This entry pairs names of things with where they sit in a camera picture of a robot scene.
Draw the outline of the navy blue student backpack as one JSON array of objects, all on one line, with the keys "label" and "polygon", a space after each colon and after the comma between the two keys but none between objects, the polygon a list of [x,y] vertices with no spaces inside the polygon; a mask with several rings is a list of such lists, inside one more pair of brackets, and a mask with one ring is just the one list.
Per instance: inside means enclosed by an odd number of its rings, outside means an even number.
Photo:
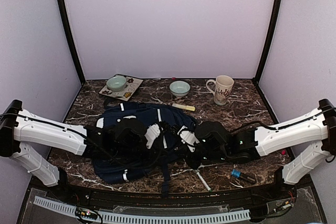
[{"label": "navy blue student backpack", "polygon": [[[164,104],[137,102],[107,106],[99,120],[103,122],[103,129],[111,132],[122,119],[130,118],[135,118],[145,125],[151,125],[154,122],[167,122],[173,126],[176,136],[181,127],[185,126],[194,131],[198,125],[194,117],[187,115],[181,109]],[[184,158],[186,150],[180,137],[177,136],[177,138],[178,145],[169,152],[163,150],[140,152],[138,148],[122,146],[112,141],[111,137],[106,137],[104,138],[105,147],[112,151],[112,156],[111,158],[92,158],[95,174],[106,183],[122,184],[140,179],[159,166],[164,178],[162,196],[167,197],[171,179],[168,164]]]}]

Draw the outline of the pale yellow highlighter marker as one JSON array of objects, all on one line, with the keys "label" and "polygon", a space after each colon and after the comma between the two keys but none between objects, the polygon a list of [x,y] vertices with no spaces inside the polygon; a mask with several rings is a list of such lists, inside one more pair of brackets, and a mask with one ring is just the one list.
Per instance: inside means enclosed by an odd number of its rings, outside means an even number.
[{"label": "pale yellow highlighter marker", "polygon": [[177,103],[173,103],[172,107],[178,108],[178,109],[181,109],[181,110],[192,111],[192,112],[194,112],[196,110],[196,108],[194,106],[182,105],[182,104],[177,104]]}]

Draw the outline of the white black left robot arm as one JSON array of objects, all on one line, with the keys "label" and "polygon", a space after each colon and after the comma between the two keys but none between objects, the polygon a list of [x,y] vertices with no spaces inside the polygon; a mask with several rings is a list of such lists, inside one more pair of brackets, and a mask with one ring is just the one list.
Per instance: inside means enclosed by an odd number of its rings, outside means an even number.
[{"label": "white black left robot arm", "polygon": [[13,100],[1,114],[1,156],[20,163],[63,201],[74,197],[67,173],[47,162],[33,148],[42,144],[92,161],[95,174],[108,184],[140,179],[155,167],[169,180],[168,164],[178,145],[172,128],[187,123],[168,105],[121,103],[109,106],[93,126],[71,125],[41,118]]}]

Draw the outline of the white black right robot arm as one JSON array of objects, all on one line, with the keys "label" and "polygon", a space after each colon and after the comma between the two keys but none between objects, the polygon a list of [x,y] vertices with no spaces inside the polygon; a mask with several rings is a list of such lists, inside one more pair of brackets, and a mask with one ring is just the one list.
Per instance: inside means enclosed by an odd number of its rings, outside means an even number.
[{"label": "white black right robot arm", "polygon": [[185,158],[191,168],[198,168],[204,159],[244,164],[309,143],[293,161],[276,170],[275,183],[268,187],[273,200],[280,199],[288,187],[335,155],[335,107],[328,99],[320,100],[316,109],[301,117],[272,126],[259,123],[245,131],[227,131],[221,123],[208,121],[194,130],[175,126],[173,131],[189,149]]}]

